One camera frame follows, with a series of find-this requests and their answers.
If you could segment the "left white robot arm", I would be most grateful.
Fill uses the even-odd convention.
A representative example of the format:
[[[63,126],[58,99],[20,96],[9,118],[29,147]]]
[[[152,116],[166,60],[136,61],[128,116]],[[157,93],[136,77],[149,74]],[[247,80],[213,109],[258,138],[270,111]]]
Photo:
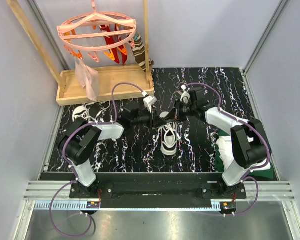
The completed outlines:
[[[127,106],[119,113],[116,123],[88,122],[83,117],[77,118],[65,131],[58,143],[62,157],[69,163],[75,178],[71,186],[78,195],[93,198],[98,194],[98,180],[94,173],[90,157],[99,141],[117,140],[124,137],[132,127],[145,125],[156,129],[166,125],[164,119],[169,112],[161,114],[153,109],[140,109]]]

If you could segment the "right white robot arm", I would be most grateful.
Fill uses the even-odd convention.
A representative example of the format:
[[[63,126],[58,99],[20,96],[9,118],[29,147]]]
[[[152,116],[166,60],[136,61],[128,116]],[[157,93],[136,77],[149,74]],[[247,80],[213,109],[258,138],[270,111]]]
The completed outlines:
[[[183,93],[169,112],[161,113],[168,123],[184,122],[188,117],[215,126],[231,137],[231,161],[216,184],[218,195],[229,198],[247,179],[249,173],[268,168],[272,154],[262,122],[258,119],[247,120],[230,114],[218,104],[209,104],[205,97],[203,83],[182,85]]]

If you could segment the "white shoelace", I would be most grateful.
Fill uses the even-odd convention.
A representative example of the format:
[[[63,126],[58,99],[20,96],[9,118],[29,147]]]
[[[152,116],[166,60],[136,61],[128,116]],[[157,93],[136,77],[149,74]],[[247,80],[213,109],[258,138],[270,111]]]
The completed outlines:
[[[168,122],[158,128],[162,150],[172,151],[175,150],[179,144],[188,145],[190,143],[181,129],[182,127],[177,122]]]

